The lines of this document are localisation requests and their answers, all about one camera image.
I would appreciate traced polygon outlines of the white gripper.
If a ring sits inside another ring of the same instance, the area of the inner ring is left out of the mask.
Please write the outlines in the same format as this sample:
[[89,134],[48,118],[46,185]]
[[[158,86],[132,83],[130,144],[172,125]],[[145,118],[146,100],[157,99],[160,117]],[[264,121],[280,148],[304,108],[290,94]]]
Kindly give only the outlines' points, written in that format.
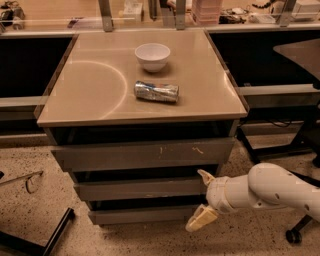
[[228,177],[215,178],[203,169],[198,169],[197,172],[202,177],[203,183],[207,186],[206,199],[209,206],[201,204],[195,210],[185,226],[188,232],[195,232],[215,221],[218,218],[218,213],[230,214],[236,212],[226,197]]

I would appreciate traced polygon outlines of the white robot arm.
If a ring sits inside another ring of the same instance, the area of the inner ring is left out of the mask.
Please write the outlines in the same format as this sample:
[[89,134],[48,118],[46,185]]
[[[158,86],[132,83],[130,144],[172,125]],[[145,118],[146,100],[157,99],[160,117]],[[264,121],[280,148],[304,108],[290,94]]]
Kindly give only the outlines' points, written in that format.
[[215,221],[220,214],[239,209],[277,209],[291,207],[320,221],[320,191],[288,170],[272,164],[254,165],[246,175],[214,177],[199,169],[207,187],[207,205],[201,204],[186,224],[194,232]]

